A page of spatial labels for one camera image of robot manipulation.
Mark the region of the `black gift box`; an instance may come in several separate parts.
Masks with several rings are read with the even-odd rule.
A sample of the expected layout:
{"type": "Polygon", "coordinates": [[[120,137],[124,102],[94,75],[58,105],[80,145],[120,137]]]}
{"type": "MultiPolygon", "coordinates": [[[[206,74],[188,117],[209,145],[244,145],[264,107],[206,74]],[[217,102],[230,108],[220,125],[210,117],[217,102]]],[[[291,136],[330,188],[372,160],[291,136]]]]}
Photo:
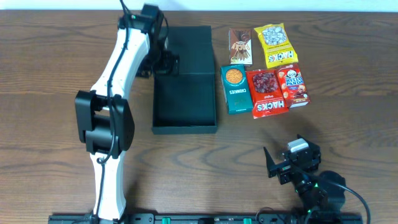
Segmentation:
{"type": "Polygon", "coordinates": [[[178,72],[155,75],[152,132],[217,131],[215,61],[210,26],[170,27],[167,48],[179,56],[178,72]]]}

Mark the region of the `red Hacks candy bag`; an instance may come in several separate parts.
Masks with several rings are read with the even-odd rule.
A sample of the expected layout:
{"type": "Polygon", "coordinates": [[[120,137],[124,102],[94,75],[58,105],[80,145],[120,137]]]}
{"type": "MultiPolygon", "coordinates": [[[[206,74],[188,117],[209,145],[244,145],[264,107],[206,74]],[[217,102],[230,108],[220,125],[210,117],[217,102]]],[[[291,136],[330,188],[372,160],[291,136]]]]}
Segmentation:
{"type": "Polygon", "coordinates": [[[254,119],[263,118],[289,111],[275,70],[247,71],[249,91],[252,98],[254,119]]]}

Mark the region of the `teal Chunkies cookie box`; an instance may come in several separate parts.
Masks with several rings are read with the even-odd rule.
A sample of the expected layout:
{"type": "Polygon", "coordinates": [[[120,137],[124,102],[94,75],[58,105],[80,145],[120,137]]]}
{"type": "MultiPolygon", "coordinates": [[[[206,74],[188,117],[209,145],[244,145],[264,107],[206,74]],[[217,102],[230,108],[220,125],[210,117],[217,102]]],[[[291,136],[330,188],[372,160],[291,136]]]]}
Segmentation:
{"type": "Polygon", "coordinates": [[[222,66],[220,74],[228,114],[251,112],[253,104],[244,65],[222,66]]]}

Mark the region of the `red Hello Panda box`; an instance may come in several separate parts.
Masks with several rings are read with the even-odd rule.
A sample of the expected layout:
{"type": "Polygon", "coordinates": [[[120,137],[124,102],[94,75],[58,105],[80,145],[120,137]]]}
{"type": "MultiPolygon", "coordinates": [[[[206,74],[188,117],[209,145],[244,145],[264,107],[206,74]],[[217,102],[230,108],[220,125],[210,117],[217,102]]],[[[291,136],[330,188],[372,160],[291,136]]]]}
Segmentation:
{"type": "Polygon", "coordinates": [[[276,75],[288,108],[305,106],[310,103],[310,97],[298,63],[278,67],[276,75]]]}

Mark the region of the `brown Pocky box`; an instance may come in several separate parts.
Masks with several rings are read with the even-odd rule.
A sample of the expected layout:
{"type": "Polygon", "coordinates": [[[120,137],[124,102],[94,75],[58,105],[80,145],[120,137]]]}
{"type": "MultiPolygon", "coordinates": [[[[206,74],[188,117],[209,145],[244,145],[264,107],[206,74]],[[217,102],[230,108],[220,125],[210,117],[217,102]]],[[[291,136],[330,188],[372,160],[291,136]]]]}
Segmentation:
{"type": "Polygon", "coordinates": [[[242,64],[245,67],[252,65],[252,38],[251,29],[230,28],[229,37],[229,63],[242,64]]]}

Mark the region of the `yellow Hacks candy bag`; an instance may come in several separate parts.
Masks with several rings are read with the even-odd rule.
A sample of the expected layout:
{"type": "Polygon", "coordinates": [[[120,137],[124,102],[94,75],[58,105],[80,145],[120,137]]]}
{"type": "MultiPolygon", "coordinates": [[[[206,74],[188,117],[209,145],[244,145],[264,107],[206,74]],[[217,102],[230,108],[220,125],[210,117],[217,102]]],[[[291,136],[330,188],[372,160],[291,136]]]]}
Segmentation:
{"type": "Polygon", "coordinates": [[[267,68],[298,63],[298,55],[285,31],[284,23],[254,28],[264,51],[267,68]]]}

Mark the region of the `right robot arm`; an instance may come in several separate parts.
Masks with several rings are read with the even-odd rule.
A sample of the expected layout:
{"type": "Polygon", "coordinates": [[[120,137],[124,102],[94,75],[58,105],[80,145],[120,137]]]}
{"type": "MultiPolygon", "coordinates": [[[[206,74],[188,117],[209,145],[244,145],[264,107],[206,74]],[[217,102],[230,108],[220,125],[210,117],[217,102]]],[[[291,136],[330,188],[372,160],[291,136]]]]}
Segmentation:
{"type": "Polygon", "coordinates": [[[277,177],[281,185],[291,183],[303,203],[305,213],[297,219],[299,223],[343,223],[340,213],[345,203],[345,179],[332,171],[319,176],[314,173],[321,163],[320,146],[297,135],[287,144],[282,153],[284,161],[276,164],[267,150],[267,175],[277,177]]]}

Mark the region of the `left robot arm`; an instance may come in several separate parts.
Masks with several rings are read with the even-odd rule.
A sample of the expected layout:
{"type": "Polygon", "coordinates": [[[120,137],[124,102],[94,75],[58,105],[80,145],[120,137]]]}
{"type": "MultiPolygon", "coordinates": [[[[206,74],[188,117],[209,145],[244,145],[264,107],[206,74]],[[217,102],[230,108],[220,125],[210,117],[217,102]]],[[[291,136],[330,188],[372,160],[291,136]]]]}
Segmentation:
{"type": "Polygon", "coordinates": [[[122,4],[116,44],[98,81],[75,97],[78,136],[95,170],[96,200],[84,223],[124,223],[123,165],[135,124],[129,94],[136,77],[178,73],[179,56],[168,50],[164,13],[145,4],[133,14],[122,4]]]}

